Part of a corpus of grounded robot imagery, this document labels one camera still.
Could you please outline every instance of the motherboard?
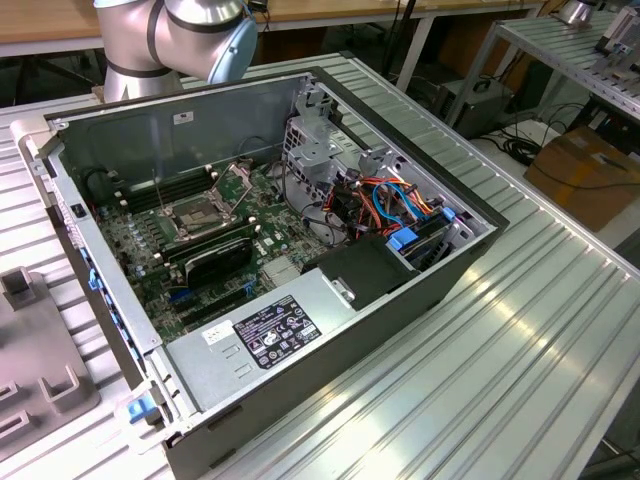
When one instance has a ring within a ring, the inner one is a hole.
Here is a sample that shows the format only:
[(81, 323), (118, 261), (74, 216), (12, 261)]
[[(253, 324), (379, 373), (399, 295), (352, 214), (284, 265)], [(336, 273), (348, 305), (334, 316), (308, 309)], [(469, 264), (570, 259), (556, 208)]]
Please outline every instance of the motherboard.
[[(98, 210), (107, 243), (165, 342), (295, 278), (334, 241), (287, 206), (269, 172), (231, 168), (207, 169), (215, 185), (192, 195), (181, 196), (208, 187), (202, 176)], [(144, 208), (146, 201), (161, 205)]]

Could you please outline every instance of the wooden tabletop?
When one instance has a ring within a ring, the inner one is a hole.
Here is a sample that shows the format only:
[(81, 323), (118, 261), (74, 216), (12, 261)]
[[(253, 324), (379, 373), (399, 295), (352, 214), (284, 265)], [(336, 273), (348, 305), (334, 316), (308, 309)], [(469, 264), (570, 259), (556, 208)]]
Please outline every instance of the wooden tabletop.
[[(507, 3), (509, 0), (419, 0), (416, 11)], [(270, 0), (269, 12), (274, 23), (393, 14), (396, 5), (396, 0)], [(256, 20), (265, 21), (261, 15)], [(0, 0), (0, 44), (98, 36), (100, 27), (92, 0)]]

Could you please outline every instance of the blue cable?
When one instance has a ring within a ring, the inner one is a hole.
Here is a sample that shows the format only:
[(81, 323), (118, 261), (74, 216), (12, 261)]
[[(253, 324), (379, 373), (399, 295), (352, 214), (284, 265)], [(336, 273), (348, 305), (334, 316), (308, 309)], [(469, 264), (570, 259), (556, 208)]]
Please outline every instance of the blue cable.
[(400, 187), (398, 187), (397, 185), (393, 184), (393, 183), (388, 183), (388, 182), (384, 182), (383, 185), (388, 185), (391, 188), (393, 188), (396, 192), (398, 192), (398, 194), (400, 195), (400, 198), (402, 198), (402, 200), (404, 200), (405, 205), (407, 206), (407, 208), (413, 212), (413, 214), (418, 217), (418, 218), (422, 218), (424, 217), (424, 213), (422, 213), (418, 208), (416, 208), (416, 206), (413, 204), (413, 202), (411, 202), (411, 200), (409, 200), (409, 197), (407, 197), (407, 195), (402, 191), (402, 189)]
[(385, 212), (385, 211), (383, 210), (382, 206), (380, 205), (380, 202), (378, 202), (378, 195), (377, 195), (377, 193), (378, 193), (378, 187), (380, 187), (380, 185), (376, 185), (376, 186), (373, 188), (373, 195), (372, 195), (372, 197), (373, 197), (373, 204), (375, 205), (376, 210), (378, 210), (378, 213), (379, 213), (380, 215), (382, 215), (384, 218), (388, 218), (389, 220), (391, 220), (391, 221), (393, 221), (393, 222), (395, 222), (395, 223), (399, 223), (401, 227), (404, 227), (404, 223), (402, 223), (402, 220), (400, 220), (400, 219), (399, 219), (399, 218), (397, 218), (397, 217), (394, 217), (393, 215), (389, 215), (387, 212)]

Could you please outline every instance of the warning label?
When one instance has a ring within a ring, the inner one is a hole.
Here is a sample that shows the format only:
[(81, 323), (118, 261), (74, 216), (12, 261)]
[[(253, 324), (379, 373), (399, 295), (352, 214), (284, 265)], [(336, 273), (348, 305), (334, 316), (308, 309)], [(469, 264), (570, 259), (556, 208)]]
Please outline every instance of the warning label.
[(258, 366), (265, 370), (321, 335), (291, 295), (236, 323), (233, 328)]

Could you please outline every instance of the metal shelf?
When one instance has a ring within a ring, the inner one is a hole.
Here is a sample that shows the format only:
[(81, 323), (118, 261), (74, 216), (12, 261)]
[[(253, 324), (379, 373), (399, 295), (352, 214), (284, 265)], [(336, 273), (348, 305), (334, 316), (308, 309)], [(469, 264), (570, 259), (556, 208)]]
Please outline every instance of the metal shelf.
[[(310, 66), (384, 115), (510, 227), (438, 307), (207, 478), (577, 477), (640, 376), (638, 271), (357, 60), (327, 55), (247, 76)], [(49, 281), (103, 403), (0, 464), (0, 478), (171, 478), (160, 447), (137, 455), (109, 414), (126, 385), (2, 128), (72, 100), (0, 112), (0, 266), (63, 268)], [(348, 112), (343, 121), (375, 144)]]
[(595, 45), (615, 18), (610, 12), (595, 12), (591, 28), (577, 31), (552, 17), (496, 22), (485, 38), (460, 95), (456, 97), (446, 118), (453, 125), (471, 88), (477, 81), (497, 39), (502, 38), (527, 52), (566, 78), (577, 82), (595, 95), (640, 120), (640, 95), (630, 94), (617, 82), (603, 78), (591, 67), (603, 54)]

